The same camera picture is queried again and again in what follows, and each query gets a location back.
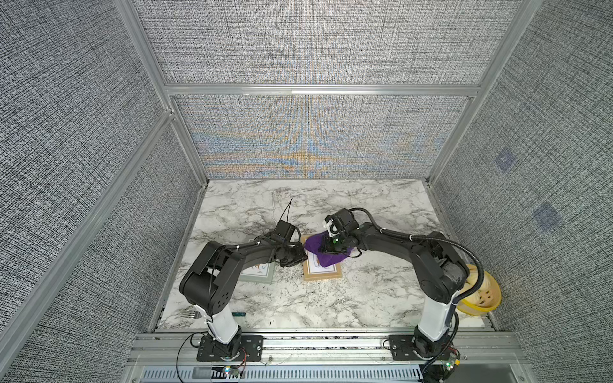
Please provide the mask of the purple cloth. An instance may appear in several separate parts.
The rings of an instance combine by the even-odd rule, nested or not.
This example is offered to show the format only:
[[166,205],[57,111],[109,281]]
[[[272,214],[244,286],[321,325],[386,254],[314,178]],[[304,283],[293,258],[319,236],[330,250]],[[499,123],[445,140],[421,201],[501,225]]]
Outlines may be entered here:
[[353,251],[352,248],[349,248],[346,252],[334,253],[325,249],[325,240],[329,238],[329,234],[324,231],[308,237],[303,245],[306,252],[317,256],[319,264],[322,267],[329,267],[341,263],[343,260],[347,259]]

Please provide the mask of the light wooden picture frame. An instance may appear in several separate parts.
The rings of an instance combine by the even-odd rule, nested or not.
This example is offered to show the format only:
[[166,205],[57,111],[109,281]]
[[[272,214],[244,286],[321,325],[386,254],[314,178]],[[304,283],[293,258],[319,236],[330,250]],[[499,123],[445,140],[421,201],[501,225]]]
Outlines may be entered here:
[[320,264],[316,253],[307,249],[308,245],[322,244],[322,234],[308,236],[301,239],[307,259],[303,262],[303,278],[305,281],[318,281],[326,279],[340,279],[343,276],[340,264],[324,267]]

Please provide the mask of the grey green picture frame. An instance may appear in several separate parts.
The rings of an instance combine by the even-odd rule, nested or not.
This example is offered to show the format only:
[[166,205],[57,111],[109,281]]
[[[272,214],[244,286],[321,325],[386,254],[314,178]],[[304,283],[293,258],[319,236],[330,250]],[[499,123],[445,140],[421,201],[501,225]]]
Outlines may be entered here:
[[272,284],[276,263],[260,263],[240,273],[239,281]]

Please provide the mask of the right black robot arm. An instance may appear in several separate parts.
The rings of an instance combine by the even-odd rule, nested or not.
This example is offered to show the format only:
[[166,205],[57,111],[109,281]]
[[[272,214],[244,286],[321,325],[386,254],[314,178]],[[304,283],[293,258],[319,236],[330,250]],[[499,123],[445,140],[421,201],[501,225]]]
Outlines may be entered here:
[[351,250],[381,252],[412,264],[425,294],[421,319],[413,332],[413,352],[423,360],[440,357],[453,341],[452,319],[469,268],[453,244],[434,232],[416,236],[391,231],[370,221],[359,223],[357,210],[341,209],[324,220],[327,237],[320,249],[327,255]]

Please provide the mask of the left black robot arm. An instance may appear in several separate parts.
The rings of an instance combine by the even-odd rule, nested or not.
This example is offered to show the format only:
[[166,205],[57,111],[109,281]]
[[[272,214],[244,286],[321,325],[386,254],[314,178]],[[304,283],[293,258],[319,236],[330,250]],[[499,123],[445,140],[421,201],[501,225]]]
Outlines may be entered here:
[[241,273],[247,268],[268,263],[293,267],[307,260],[300,241],[281,236],[258,236],[252,242],[223,245],[211,241],[180,282],[179,291],[205,318],[213,349],[224,359],[235,358],[241,348],[242,330],[228,303]]

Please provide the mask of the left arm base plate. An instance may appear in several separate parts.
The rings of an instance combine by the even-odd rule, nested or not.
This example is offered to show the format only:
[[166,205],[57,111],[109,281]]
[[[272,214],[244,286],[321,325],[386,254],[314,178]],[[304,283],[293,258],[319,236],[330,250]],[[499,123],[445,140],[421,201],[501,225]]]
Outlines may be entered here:
[[241,336],[229,344],[214,340],[210,335],[200,340],[196,360],[198,362],[260,362],[263,353],[263,336]]

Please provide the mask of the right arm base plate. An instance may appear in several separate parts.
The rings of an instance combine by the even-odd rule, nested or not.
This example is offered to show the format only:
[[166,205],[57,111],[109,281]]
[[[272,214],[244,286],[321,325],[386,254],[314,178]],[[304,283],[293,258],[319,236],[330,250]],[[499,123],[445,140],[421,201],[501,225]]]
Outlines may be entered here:
[[387,338],[393,359],[398,361],[427,361],[437,355],[450,340],[447,334],[437,341],[432,341],[425,335],[401,334]]

